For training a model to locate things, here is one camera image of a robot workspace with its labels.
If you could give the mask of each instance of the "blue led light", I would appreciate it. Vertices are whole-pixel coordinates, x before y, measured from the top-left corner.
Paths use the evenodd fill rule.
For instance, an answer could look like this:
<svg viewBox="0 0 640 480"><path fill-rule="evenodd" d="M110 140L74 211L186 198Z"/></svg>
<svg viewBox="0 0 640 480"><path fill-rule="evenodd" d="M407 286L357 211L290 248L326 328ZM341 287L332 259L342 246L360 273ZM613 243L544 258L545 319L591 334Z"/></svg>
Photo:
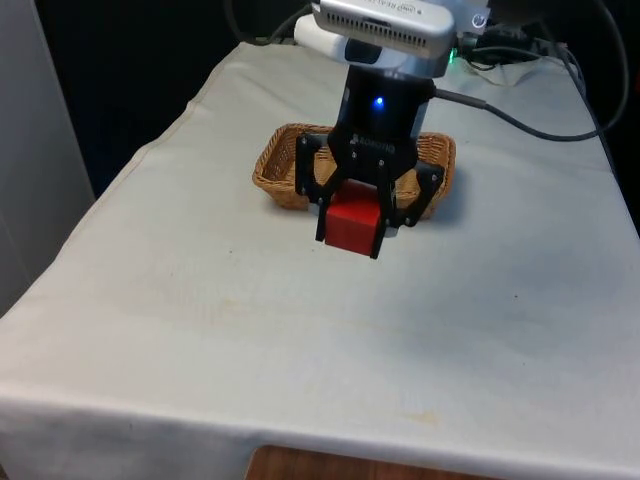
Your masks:
<svg viewBox="0 0 640 480"><path fill-rule="evenodd" d="M376 99L373 101L373 108L375 110L382 110L384 109L384 98L382 97L376 97Z"/></svg>

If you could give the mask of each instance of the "red block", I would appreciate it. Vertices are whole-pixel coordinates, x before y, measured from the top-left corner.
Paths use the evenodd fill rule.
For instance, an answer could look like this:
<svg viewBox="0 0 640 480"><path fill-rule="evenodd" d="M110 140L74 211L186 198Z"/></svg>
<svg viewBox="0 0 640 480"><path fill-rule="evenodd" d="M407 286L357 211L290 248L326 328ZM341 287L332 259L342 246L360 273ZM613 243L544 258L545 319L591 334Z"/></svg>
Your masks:
<svg viewBox="0 0 640 480"><path fill-rule="evenodd" d="M371 255L380 205L375 188L348 180L334 195L327 210L327 245L362 255Z"/></svg>

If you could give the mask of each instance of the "black background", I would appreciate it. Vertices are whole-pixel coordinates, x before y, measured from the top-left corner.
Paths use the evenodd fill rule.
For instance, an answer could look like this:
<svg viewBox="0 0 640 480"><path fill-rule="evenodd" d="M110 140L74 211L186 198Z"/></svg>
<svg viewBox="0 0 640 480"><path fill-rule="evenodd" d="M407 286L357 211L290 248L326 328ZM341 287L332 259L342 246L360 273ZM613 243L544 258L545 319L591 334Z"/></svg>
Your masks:
<svg viewBox="0 0 640 480"><path fill-rule="evenodd" d="M640 58L640 2L607 2L626 37L635 85ZM195 96L213 67L237 43L221 0L37 0L87 170L96 195L145 143L158 137ZM238 23L266 35L303 0L236 0ZM620 97L620 67L606 24L589 0L558 0L548 19L569 43L587 79L601 122ZM639 100L608 134L620 184L638 218L631 167L640 155Z"/></svg>

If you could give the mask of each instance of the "white tablecloth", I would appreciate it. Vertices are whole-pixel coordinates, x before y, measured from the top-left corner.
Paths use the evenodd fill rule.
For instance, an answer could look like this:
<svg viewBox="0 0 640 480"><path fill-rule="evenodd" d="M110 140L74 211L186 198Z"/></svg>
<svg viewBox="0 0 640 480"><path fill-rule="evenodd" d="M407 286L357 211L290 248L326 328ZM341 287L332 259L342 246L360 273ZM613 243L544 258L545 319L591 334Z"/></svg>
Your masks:
<svg viewBox="0 0 640 480"><path fill-rule="evenodd" d="M434 101L458 169L378 261L250 180L274 130L334 123L346 68L243 45L0 322L0 462L22 479L240 479L289 445L516 479L640 478L640 242L597 140ZM441 87L559 134L560 67Z"/></svg>

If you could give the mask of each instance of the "wicker basket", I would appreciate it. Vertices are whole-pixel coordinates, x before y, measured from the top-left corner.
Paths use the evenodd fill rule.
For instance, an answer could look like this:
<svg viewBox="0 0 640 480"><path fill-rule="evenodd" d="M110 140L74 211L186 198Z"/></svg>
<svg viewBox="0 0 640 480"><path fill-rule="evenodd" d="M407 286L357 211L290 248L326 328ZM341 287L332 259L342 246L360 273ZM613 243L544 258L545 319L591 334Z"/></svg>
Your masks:
<svg viewBox="0 0 640 480"><path fill-rule="evenodd" d="M296 138L306 133L329 133L331 127L288 124L280 127L269 140L253 172L253 183L267 192L282 208L306 210L309 199L295 192ZM452 138L438 133L425 133L418 139L418 156L421 162L445 168L444 181L422 218L429 218L438 202L449 193L455 170L456 144ZM324 184L336 169L328 147L316 153L315 176ZM399 208L406 208L420 192L415 171L407 172L396 182L396 197Z"/></svg>

